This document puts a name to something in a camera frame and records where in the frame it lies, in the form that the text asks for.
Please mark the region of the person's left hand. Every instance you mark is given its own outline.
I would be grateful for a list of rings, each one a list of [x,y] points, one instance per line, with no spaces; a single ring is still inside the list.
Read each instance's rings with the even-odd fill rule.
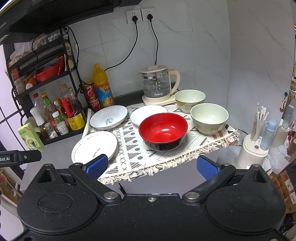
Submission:
[[[4,175],[0,175],[0,185],[5,184],[6,177]]]

